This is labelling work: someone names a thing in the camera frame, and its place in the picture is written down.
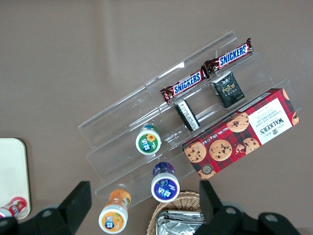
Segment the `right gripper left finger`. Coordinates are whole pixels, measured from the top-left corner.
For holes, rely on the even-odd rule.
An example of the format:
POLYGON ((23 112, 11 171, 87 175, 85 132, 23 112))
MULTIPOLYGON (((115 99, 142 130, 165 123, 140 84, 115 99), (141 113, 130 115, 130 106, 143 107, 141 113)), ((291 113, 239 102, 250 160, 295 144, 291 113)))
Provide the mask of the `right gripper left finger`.
POLYGON ((19 225, 20 235, 74 235, 91 209, 89 181, 81 181, 56 208, 46 208, 19 225))

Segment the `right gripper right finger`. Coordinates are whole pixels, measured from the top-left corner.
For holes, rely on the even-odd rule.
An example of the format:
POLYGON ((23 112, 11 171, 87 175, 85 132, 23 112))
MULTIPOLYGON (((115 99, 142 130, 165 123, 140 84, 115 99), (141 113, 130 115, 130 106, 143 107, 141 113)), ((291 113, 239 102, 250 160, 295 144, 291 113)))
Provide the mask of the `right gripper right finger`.
POLYGON ((209 181, 200 181, 200 208, 205 223, 196 235, 253 235, 244 227, 244 214, 234 206, 224 206, 209 181))

